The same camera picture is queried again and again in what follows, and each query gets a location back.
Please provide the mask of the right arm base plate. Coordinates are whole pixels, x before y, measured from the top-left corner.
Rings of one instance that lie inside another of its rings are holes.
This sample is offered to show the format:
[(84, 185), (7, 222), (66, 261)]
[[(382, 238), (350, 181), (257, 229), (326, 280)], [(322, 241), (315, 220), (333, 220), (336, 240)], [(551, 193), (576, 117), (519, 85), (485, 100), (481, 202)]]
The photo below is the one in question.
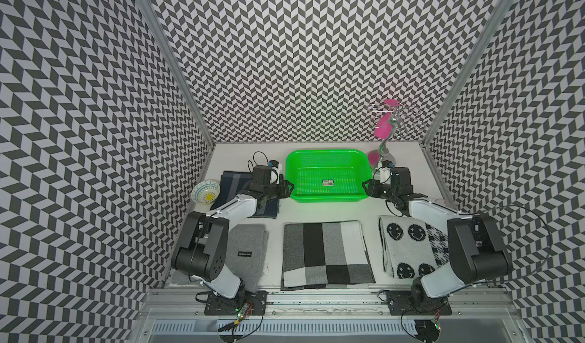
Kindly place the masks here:
[(418, 296), (411, 291), (386, 291), (386, 303), (392, 316), (451, 316), (452, 308), (447, 297), (431, 298), (425, 293)]

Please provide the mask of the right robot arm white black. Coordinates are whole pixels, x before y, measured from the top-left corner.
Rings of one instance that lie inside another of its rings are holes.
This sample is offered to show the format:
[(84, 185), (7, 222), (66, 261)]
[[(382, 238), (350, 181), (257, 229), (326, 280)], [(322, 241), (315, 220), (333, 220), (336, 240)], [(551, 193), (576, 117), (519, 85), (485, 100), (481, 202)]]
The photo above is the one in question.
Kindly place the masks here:
[(493, 217), (482, 212), (463, 213), (415, 193), (411, 173), (405, 167), (391, 168), (386, 180), (371, 178), (362, 187), (371, 198), (392, 203), (403, 215), (448, 237), (449, 262), (414, 279), (405, 296), (411, 311), (434, 313), (448, 304), (450, 294), (511, 273), (512, 259)]

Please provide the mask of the grey scarf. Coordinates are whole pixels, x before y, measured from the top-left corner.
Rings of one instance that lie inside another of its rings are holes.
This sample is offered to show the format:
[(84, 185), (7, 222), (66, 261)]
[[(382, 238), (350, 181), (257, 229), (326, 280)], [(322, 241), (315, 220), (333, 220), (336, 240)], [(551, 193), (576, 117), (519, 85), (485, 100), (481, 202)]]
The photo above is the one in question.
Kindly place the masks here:
[(255, 293), (263, 275), (269, 233), (262, 224), (241, 224), (229, 233), (225, 266)]

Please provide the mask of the green plastic basket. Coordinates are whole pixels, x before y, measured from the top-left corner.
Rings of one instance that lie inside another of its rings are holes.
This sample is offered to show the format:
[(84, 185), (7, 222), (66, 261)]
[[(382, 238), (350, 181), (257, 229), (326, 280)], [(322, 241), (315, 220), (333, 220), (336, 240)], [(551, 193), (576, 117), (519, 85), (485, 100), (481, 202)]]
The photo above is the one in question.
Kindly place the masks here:
[(372, 178), (367, 155), (356, 149), (304, 149), (286, 158), (291, 198), (300, 203), (357, 202)]

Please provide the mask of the navy blue striped scarf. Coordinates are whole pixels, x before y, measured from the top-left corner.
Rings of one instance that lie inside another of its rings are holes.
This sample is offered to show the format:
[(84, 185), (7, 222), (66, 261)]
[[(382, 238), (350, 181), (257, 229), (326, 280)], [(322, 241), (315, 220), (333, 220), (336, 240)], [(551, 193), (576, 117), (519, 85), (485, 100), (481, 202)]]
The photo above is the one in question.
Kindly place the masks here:
[[(251, 179), (251, 172), (223, 172), (219, 182), (220, 193), (211, 206), (211, 210), (215, 210), (226, 204), (228, 201), (231, 201), (239, 191), (244, 189)], [(280, 210), (279, 202), (279, 199), (267, 202), (264, 206), (257, 209), (251, 218), (276, 219)]]

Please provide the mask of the black white checked scarf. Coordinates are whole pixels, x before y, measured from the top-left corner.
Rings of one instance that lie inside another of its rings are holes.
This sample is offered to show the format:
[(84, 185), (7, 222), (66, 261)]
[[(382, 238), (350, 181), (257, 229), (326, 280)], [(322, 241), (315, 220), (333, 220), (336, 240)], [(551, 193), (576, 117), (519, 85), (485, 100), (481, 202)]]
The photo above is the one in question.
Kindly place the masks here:
[(320, 289), (375, 282), (359, 221), (288, 223), (284, 226), (283, 289)]

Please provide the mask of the smiley face patterned scarf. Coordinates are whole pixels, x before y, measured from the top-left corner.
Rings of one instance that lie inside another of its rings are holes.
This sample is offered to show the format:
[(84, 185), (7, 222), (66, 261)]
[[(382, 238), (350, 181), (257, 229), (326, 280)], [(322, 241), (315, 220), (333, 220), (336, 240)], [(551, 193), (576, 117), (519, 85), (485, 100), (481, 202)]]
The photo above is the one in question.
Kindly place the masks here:
[(447, 235), (411, 218), (381, 216), (378, 222), (383, 270), (396, 279), (415, 279), (449, 263)]

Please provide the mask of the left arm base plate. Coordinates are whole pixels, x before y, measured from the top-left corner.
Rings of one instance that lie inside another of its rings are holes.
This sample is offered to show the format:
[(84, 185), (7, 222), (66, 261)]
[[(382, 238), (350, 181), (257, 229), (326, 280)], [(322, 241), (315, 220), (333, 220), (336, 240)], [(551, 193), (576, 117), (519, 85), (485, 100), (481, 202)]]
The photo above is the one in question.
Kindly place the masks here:
[(251, 315), (263, 316), (266, 310), (268, 292), (252, 293), (245, 291), (240, 297), (227, 299), (209, 292), (205, 300), (204, 314), (206, 316), (236, 316), (244, 308), (245, 303), (251, 303)]

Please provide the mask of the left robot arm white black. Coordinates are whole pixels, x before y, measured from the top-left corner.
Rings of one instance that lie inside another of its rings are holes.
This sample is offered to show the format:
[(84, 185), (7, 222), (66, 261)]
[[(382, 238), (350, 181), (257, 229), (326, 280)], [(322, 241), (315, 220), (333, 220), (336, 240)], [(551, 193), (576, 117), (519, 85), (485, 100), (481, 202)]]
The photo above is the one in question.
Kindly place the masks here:
[(284, 178), (281, 169), (275, 160), (255, 166), (251, 181), (231, 201), (208, 213), (190, 212), (172, 253), (172, 269), (206, 286), (216, 296), (242, 299), (242, 279), (225, 265), (229, 233), (270, 201), (291, 196), (294, 184)]

